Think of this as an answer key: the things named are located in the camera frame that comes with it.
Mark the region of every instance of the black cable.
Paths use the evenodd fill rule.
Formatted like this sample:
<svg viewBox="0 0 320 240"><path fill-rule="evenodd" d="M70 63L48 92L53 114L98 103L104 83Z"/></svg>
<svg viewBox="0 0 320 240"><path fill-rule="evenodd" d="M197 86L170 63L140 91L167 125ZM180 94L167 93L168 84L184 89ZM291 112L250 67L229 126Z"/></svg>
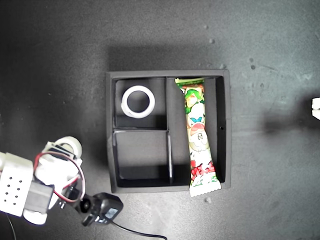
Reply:
<svg viewBox="0 0 320 240"><path fill-rule="evenodd" d="M116 227L118 227L119 229L121 230L124 230L126 232L129 232L131 234L136 234L136 235L139 235L139 236L143 236L143 237L150 237L150 238L159 238L159 239L164 239L164 240L168 240L168 238L166 238L165 236L161 236L161 235L153 235L153 234L148 234L148 233L142 233L142 232L138 232L138 231L134 231L134 230L130 230L128 228L125 228L123 226L120 226L118 224L116 224L115 222L113 222L112 220L110 220L110 223Z"/></svg>

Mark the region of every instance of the box compartment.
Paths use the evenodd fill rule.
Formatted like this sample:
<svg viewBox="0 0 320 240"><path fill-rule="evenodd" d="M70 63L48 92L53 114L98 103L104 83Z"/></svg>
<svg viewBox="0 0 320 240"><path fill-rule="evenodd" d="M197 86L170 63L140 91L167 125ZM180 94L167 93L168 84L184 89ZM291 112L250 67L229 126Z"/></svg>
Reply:
<svg viewBox="0 0 320 240"><path fill-rule="evenodd" d="M222 188L231 183L231 106L227 70L110 72L107 149L113 193L187 191L190 156L184 94L175 78L204 77L205 130ZM124 117L121 99L135 85L155 96L146 118Z"/></svg>

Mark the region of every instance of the red wire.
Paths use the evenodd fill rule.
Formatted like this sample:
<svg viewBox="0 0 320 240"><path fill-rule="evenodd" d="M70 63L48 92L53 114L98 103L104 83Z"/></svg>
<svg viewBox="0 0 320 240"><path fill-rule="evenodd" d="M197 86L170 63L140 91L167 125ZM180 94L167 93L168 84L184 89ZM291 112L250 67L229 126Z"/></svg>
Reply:
<svg viewBox="0 0 320 240"><path fill-rule="evenodd" d="M56 155L59 155L59 156L63 156L63 157L66 157L68 160L70 160L71 162L74 162L71 160L71 158L69 156L67 156L66 154L63 154L63 153L59 153L59 152L40 152L37 156L35 156L35 159L34 159L34 167L33 167L33 171L35 172L38 165L39 165L39 159L43 156L43 155L46 155L46 154L56 154ZM76 182L79 178L77 177L74 181L72 181L70 184L68 184L67 186L64 186L63 188L66 188L68 187L69 185L73 184L74 182ZM76 203L78 200L80 199L76 199L76 200L72 200L72 199L69 199L65 196L63 196L62 194L58 193L56 190L53 190L54 194L57 195L60 199L66 201L67 203Z"/></svg>

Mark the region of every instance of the cartoon character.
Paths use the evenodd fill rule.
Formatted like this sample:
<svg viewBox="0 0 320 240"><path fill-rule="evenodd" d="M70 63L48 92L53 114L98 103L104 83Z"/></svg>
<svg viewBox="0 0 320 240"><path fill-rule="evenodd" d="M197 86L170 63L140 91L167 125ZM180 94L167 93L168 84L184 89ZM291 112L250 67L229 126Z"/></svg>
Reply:
<svg viewBox="0 0 320 240"><path fill-rule="evenodd" d="M205 124L205 105L203 103L197 103L191 111L186 115L186 126L191 128L195 123Z"/></svg>
<svg viewBox="0 0 320 240"><path fill-rule="evenodd" d="M205 131L205 125L197 122L188 129L189 146L197 151L205 151L209 148L208 136Z"/></svg>
<svg viewBox="0 0 320 240"><path fill-rule="evenodd" d="M184 95L185 98L185 113L189 114L191 108L197 103L205 103L204 95L201 87L187 88Z"/></svg>

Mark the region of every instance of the robotic arm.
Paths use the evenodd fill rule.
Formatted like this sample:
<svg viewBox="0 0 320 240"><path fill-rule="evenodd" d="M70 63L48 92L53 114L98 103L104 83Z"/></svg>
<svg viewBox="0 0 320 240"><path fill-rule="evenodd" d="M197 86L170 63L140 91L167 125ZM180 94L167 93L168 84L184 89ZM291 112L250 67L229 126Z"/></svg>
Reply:
<svg viewBox="0 0 320 240"><path fill-rule="evenodd" d="M33 162L0 152L0 211L43 225L55 204L72 206L82 217L82 224L107 225L123 209L114 195L102 192L89 196L82 164L82 146L71 136L48 142ZM82 189L77 189L81 177Z"/></svg>

